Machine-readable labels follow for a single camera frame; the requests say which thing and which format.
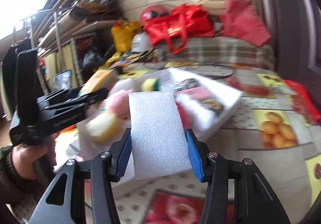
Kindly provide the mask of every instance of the printed potatoes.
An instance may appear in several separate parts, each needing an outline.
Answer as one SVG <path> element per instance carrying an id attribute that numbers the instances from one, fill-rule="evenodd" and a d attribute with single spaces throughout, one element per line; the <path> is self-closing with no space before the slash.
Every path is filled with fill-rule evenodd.
<path id="1" fill-rule="evenodd" d="M 268 112 L 265 115 L 274 124 L 279 124 L 279 123 L 283 122 L 283 118 L 274 112 Z"/>
<path id="2" fill-rule="evenodd" d="M 279 133 L 282 134 L 282 136 L 287 140 L 295 141 L 295 134 L 292 130 L 292 128 L 286 124 L 280 123 L 278 125 Z"/>
<path id="3" fill-rule="evenodd" d="M 261 124 L 262 129 L 267 134 L 277 134 L 279 132 L 278 126 L 272 121 L 265 121 Z"/>
<path id="4" fill-rule="evenodd" d="M 269 121 L 261 123 L 261 136 L 265 149 L 280 149 L 297 146 L 295 133 L 284 119 L 274 112 L 265 114 Z"/>

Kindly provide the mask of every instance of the plastic bag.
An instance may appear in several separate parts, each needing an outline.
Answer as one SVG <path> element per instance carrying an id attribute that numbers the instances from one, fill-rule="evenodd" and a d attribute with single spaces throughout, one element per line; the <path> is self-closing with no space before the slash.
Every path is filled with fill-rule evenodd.
<path id="1" fill-rule="evenodd" d="M 313 123 L 311 120 L 309 120 L 311 116 L 313 117 L 314 121 L 320 121 L 321 115 L 313 106 L 309 97 L 309 93 L 304 88 L 304 86 L 291 80 L 284 80 L 284 82 L 298 94 L 299 100 L 293 100 L 294 110 L 297 110 L 298 112 L 300 111 L 301 114 L 305 116 L 308 122 Z"/>
<path id="2" fill-rule="evenodd" d="M 92 73 L 93 69 L 105 64 L 106 60 L 113 55 L 113 53 L 115 53 L 114 45 L 111 45 L 104 55 L 102 55 L 98 48 L 93 45 L 89 46 L 83 57 L 79 57 L 82 73 Z"/>
<path id="3" fill-rule="evenodd" d="M 140 31 L 140 23 L 124 22 L 123 20 L 117 21 L 111 28 L 113 41 L 118 52 L 126 52 L 130 50 L 130 44 L 133 36 Z"/>
<path id="4" fill-rule="evenodd" d="M 168 49 L 176 54 L 187 43 L 187 38 L 212 37 L 213 26 L 207 18 L 207 12 L 200 5 L 182 4 L 170 11 L 169 16 L 151 18 L 145 21 L 144 30 L 155 45 L 165 40 Z M 174 49 L 171 38 L 180 37 L 182 45 Z"/>

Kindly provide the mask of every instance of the white tray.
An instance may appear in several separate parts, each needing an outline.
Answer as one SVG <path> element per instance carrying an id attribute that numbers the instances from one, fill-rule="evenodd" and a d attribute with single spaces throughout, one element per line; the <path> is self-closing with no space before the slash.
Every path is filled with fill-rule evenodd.
<path id="1" fill-rule="evenodd" d="M 211 136 L 214 136 L 216 132 L 228 121 L 228 119 L 234 114 L 237 104 L 242 96 L 242 91 L 236 90 L 232 87 L 226 86 L 220 82 L 215 80 L 184 71 L 177 68 L 169 68 L 166 70 L 161 70 L 159 72 L 155 72 L 146 76 L 142 76 L 140 78 L 134 80 L 127 80 L 127 83 L 122 82 L 122 89 L 129 90 L 134 89 L 136 92 L 141 91 L 141 85 L 148 78 L 159 78 L 160 84 L 164 84 L 168 81 L 183 81 L 189 78 L 195 78 L 199 81 L 199 83 L 206 87 L 213 96 L 224 105 L 223 112 L 217 116 L 210 127 L 206 132 L 195 133 L 198 140 L 206 141 Z M 114 88 L 111 90 L 110 94 L 119 91 L 120 83 L 118 82 Z M 87 119 L 78 123 L 77 127 L 79 130 L 79 143 L 81 148 L 81 156 L 84 160 L 93 159 L 99 153 L 103 151 L 108 151 L 113 142 L 116 142 L 121 139 L 123 133 L 125 132 L 127 127 L 131 127 L 130 121 L 127 121 L 123 124 L 122 129 L 119 133 L 114 136 L 108 143 L 105 145 L 96 145 L 90 140 L 89 133 L 85 127 L 86 123 L 95 118 L 101 112 L 99 110 L 94 109 L 93 107 L 88 111 Z M 126 169 L 125 176 L 118 183 L 113 183 L 113 191 L 115 198 L 123 196 L 124 194 L 138 188 L 146 184 L 148 180 L 135 180 L 134 179 L 134 164 L 132 156 L 129 159 L 128 166 Z"/>

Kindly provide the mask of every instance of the plaid blanket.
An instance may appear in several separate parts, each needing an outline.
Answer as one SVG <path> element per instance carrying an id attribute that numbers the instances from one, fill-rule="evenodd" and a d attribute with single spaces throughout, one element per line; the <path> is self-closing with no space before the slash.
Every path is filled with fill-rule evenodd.
<path id="1" fill-rule="evenodd" d="M 181 44 L 180 39 L 173 39 L 172 42 L 174 47 Z M 226 63 L 274 69 L 274 54 L 270 45 L 256 47 L 224 36 L 188 39 L 186 47 L 177 54 L 172 54 L 165 42 L 157 43 L 156 48 L 154 56 L 157 62 Z"/>

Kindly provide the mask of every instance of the red cloth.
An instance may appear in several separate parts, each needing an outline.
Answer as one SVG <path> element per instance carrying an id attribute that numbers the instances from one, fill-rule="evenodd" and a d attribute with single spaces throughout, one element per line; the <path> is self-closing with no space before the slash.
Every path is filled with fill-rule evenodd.
<path id="1" fill-rule="evenodd" d="M 221 35 L 245 40 L 260 47 L 271 35 L 251 5 L 251 0 L 225 0 L 226 15 L 220 15 L 223 24 Z"/>
<path id="2" fill-rule="evenodd" d="M 187 38 L 213 36 L 213 26 L 207 18 L 207 12 L 200 5 L 182 4 L 170 11 L 165 17 L 151 18 L 145 21 L 144 31 L 155 45 L 165 40 L 169 50 L 176 54 L 186 45 Z M 182 45 L 174 49 L 170 38 L 180 37 Z"/>

